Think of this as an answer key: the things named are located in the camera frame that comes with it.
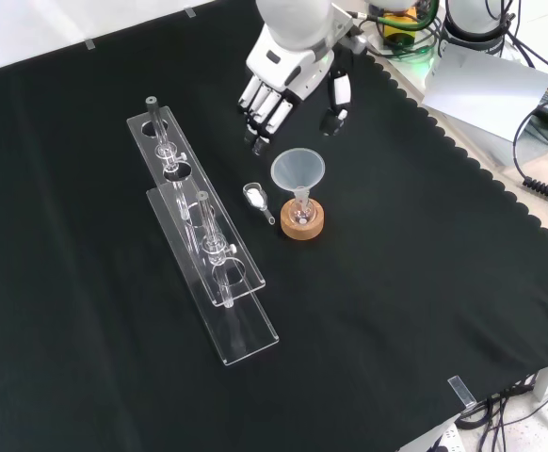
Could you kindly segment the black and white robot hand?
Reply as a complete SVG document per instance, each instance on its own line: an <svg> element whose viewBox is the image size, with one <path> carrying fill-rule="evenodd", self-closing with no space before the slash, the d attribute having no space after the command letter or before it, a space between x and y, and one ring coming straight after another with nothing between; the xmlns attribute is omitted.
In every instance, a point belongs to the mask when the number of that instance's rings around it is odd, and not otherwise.
<svg viewBox="0 0 548 452"><path fill-rule="evenodd" d="M245 142L256 155L264 154L291 113L327 83L330 106L320 122L326 136L336 135L344 125L351 104L347 70L334 50L292 51L280 46L264 27L246 60L251 78L237 101L245 115Z"/></svg>

